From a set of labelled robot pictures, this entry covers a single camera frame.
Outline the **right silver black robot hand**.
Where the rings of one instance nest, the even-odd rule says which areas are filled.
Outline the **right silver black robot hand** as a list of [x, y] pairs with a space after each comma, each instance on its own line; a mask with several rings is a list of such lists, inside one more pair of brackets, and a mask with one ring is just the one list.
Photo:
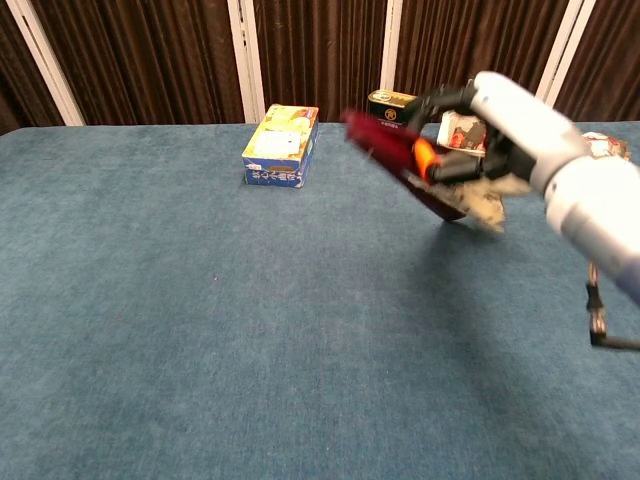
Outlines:
[[427, 120], [453, 110], [485, 124], [485, 155], [454, 152], [427, 169], [431, 184], [455, 185], [508, 173], [543, 194], [553, 176], [569, 162], [590, 154], [580, 131], [565, 116], [510, 78], [482, 71], [460, 88], [439, 87], [408, 106], [409, 130], [419, 133]]

